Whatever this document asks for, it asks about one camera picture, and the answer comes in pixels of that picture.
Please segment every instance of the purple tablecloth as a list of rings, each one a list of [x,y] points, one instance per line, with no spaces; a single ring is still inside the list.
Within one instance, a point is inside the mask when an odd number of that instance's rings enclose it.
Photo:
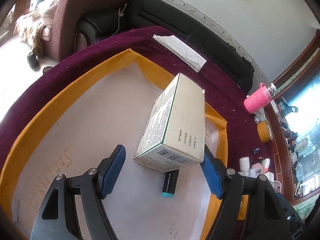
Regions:
[[[228,135],[228,167],[239,171],[239,158],[249,156],[251,163],[258,157],[270,158],[270,171],[274,171],[273,155],[263,144],[257,125],[244,108],[245,93],[215,63],[207,59],[199,73],[176,55],[155,41],[152,36],[170,36],[173,33],[159,26],[131,30],[89,46],[66,58],[34,82],[12,105],[0,123],[0,167],[17,136],[41,108],[78,77],[102,61],[131,48],[155,62],[173,75],[185,74],[205,90],[205,100],[225,120]],[[260,148],[259,154],[252,150]]]

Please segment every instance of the pink bottle sleeve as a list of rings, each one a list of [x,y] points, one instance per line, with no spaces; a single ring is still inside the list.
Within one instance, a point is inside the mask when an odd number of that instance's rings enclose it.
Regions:
[[[271,100],[272,96],[267,87],[261,83],[260,88],[244,100],[244,107],[250,114],[253,114],[258,109],[266,106]]]

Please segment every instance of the black cylinder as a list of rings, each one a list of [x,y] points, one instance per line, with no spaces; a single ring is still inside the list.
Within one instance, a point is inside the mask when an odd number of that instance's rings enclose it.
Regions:
[[[163,197],[173,197],[176,190],[179,170],[168,171],[165,173],[164,184],[161,195]]]
[[[38,68],[39,66],[39,62],[36,58],[36,54],[34,54],[33,52],[30,52],[28,55],[27,55],[27,61],[29,63],[29,66],[32,70],[35,70]]]

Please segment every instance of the white paper sheet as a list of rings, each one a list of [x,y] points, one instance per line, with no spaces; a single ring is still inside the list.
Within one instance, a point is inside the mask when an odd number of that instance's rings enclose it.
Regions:
[[[13,220],[26,237],[56,174],[81,175],[123,144],[126,161],[113,193],[103,200],[117,237],[199,239],[210,198],[200,165],[181,169],[174,197],[163,198],[164,174],[132,160],[160,94],[133,64],[101,79],[62,115],[27,162],[12,201]],[[80,196],[76,205],[82,236],[90,240]]]
[[[181,58],[197,73],[200,71],[204,63],[207,61],[201,57],[199,53],[191,49],[187,44],[179,40],[176,36],[157,36],[153,35],[153,38],[172,51],[175,55]]]

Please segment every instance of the barcode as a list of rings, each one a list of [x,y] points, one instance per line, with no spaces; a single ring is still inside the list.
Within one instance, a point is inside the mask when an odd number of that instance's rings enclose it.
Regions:
[[[189,160],[185,157],[180,156],[179,154],[173,153],[168,150],[162,150],[162,151],[158,152],[158,154],[164,158],[167,158],[169,160],[172,160],[172,161],[180,163],[180,164],[186,164],[186,163],[192,162],[192,160]]]

